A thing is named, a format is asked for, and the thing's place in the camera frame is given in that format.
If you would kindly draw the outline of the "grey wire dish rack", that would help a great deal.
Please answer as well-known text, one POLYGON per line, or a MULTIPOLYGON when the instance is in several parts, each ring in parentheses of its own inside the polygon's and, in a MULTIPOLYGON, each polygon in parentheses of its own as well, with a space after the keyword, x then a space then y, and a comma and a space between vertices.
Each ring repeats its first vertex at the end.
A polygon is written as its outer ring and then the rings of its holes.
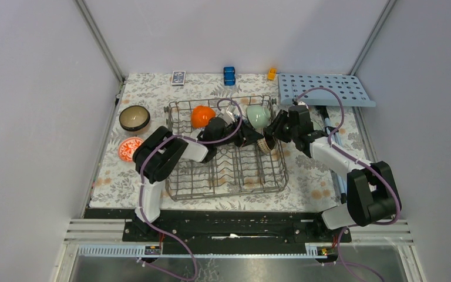
MULTIPOLYGON (((266 107, 276 114, 275 98, 269 96, 243 96, 231 98, 240 104, 246 119, 250 105, 266 107)), ((182 100, 170 102, 164 107, 167 127, 174 134, 191 136, 191 113, 197 106, 209 106, 217 114, 219 98, 182 100)), ((207 163, 181 159, 169 178, 166 192, 174 201, 213 197, 239 196, 244 194, 276 193, 283 191, 288 183, 288 173, 280 141, 270 152, 263 152, 256 143, 237 147, 234 143, 217 148, 217 154, 207 163)))

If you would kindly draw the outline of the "dark brown patterned bowl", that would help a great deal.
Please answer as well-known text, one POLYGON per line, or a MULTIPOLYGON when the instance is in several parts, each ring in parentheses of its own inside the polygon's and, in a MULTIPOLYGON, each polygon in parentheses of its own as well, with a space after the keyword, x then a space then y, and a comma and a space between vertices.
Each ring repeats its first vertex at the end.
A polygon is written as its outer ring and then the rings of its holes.
POLYGON ((257 146, 263 154, 270 154, 276 147, 276 139, 270 135, 264 135, 263 138, 257 140, 257 146))

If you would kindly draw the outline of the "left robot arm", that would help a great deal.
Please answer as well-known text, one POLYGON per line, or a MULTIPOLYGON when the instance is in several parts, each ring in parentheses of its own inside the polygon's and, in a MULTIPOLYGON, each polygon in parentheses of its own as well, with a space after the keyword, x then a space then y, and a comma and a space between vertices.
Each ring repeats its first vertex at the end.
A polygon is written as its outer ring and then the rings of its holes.
POLYGON ((144 241, 154 240, 159 227, 154 221, 160 216, 160 195, 165 180, 182 159, 207 163, 217 154, 218 147, 235 144, 248 146, 263 139, 249 122, 244 121, 241 106, 231 101, 218 113, 208 106, 196 106, 191 111, 191 125, 198 130, 193 137, 175 135, 160 126, 133 153, 136 171, 142 178, 135 214, 141 220, 136 234, 144 241))

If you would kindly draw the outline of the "brown glazed bowl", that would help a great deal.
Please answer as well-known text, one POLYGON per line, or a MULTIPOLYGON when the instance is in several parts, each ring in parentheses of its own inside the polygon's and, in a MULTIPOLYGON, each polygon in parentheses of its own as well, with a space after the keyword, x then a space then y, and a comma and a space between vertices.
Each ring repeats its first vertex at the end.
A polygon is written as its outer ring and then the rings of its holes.
POLYGON ((119 115, 119 123, 128 132, 137 132, 149 124, 150 118, 150 112, 145 107, 133 105, 122 110, 119 115))

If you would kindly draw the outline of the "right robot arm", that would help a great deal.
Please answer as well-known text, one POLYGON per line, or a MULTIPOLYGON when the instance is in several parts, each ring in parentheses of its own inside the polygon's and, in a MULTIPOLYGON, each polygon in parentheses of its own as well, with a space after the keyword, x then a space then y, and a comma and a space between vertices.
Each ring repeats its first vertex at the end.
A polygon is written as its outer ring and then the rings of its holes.
POLYGON ((304 155, 346 179, 346 202, 317 216, 313 233, 319 241, 330 241, 341 227, 382 224, 385 218, 399 215, 401 203, 390 166, 359 159, 333 142, 329 133, 314 129, 306 106, 281 110, 264 132, 282 142, 294 143, 304 155))

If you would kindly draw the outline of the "red and white bowl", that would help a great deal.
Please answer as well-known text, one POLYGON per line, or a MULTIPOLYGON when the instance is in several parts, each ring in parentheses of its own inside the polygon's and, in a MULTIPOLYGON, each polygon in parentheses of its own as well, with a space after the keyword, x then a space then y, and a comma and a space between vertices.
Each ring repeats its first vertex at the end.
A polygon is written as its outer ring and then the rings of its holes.
POLYGON ((117 155, 124 162, 132 162, 133 154, 143 144, 143 139, 130 137, 122 141, 118 147, 117 155))

